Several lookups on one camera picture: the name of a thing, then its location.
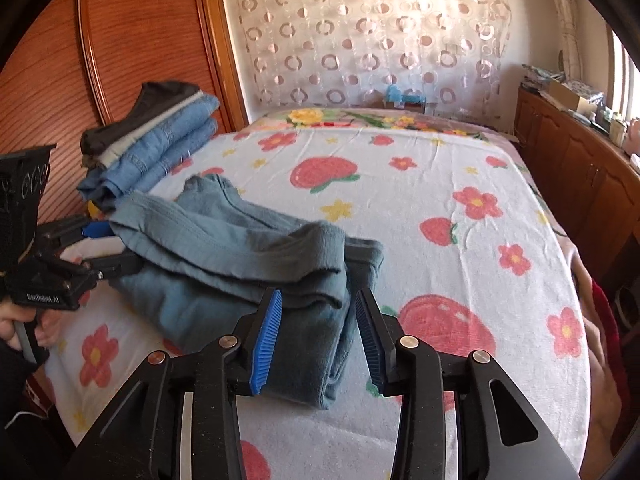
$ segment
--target white floral bed sheet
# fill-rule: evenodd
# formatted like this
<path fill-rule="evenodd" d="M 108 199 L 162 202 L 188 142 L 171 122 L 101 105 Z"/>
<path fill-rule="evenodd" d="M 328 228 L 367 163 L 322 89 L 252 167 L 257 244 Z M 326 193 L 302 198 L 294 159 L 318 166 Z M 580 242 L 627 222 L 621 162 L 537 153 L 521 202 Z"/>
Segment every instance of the white floral bed sheet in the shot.
<path fill-rule="evenodd" d="M 559 227 L 550 224 L 503 137 L 420 118 L 314 109 L 267 117 L 214 137 L 152 193 L 170 200 L 189 176 L 219 173 L 245 200 L 380 240 L 385 261 L 375 296 L 382 310 L 439 351 L 488 350 L 578 468 L 590 372 L 580 306 L 554 234 Z M 84 240 L 65 258 L 121 246 L 117 238 Z M 180 353 L 107 283 L 83 303 L 46 364 L 75 443 L 149 352 Z M 449 479 L 457 475 L 452 407 L 447 396 Z M 397 399 L 372 387 L 356 335 L 330 410 L 238 399 L 247 478 L 386 480 L 399 410 Z"/>

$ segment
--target human hand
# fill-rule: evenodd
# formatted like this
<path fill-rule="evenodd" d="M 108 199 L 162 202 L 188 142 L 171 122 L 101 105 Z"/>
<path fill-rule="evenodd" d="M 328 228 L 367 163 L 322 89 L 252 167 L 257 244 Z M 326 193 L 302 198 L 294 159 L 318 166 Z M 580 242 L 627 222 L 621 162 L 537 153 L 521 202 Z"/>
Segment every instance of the human hand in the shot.
<path fill-rule="evenodd" d="M 34 308 L 16 305 L 9 298 L 0 301 L 0 338 L 11 348 L 22 350 L 20 340 L 15 333 L 14 321 L 29 322 L 36 316 Z M 47 348 L 53 346 L 60 336 L 64 312 L 59 310 L 45 310 L 39 317 L 38 326 L 35 329 L 38 346 Z"/>

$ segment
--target folded clothes stack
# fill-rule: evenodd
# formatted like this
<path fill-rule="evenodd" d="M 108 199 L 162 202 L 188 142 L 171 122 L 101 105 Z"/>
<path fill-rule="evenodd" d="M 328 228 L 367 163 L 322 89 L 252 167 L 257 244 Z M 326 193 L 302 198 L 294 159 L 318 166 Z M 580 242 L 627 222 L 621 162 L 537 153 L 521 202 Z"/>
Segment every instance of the folded clothes stack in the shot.
<path fill-rule="evenodd" d="M 78 191 L 110 211 L 129 193 L 151 190 L 207 143 L 218 127 L 211 114 L 219 106 L 193 84 L 144 83 L 123 120 L 82 134 L 82 163 L 89 171 Z"/>
<path fill-rule="evenodd" d="M 265 288 L 279 288 L 282 321 L 265 391 L 331 405 L 353 342 L 356 292 L 373 290 L 378 278 L 379 242 L 245 202 L 219 175 L 191 177 L 175 202 L 132 193 L 110 223 L 146 260 L 111 285 L 185 352 L 230 333 Z"/>

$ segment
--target flower center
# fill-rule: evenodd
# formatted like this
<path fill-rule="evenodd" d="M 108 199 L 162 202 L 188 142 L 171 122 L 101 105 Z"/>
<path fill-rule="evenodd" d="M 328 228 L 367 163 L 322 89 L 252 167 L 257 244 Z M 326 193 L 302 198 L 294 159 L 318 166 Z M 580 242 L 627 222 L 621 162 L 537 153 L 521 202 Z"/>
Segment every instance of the flower center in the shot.
<path fill-rule="evenodd" d="M 94 349 L 91 350 L 91 355 L 89 355 L 89 361 L 91 361 L 93 366 L 97 366 L 100 362 L 100 357 L 100 349 L 98 347 L 94 347 Z"/>

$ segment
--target white wall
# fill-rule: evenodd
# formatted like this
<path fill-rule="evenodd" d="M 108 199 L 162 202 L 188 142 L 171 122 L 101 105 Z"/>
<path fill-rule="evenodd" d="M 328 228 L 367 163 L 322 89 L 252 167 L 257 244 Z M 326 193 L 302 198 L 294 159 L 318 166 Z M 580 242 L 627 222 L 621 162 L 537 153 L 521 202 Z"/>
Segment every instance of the white wall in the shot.
<path fill-rule="evenodd" d="M 560 48 L 558 19 L 553 0 L 508 2 L 511 6 L 511 27 L 510 39 L 502 57 L 500 76 L 499 109 L 502 118 L 495 124 L 504 131 L 510 131 L 513 127 L 518 85 L 524 74 L 522 63 L 555 70 L 558 67 Z"/>
<path fill-rule="evenodd" d="M 607 93 L 609 86 L 609 42 L 607 23 L 589 0 L 576 0 L 578 48 L 582 57 L 582 80 Z"/>

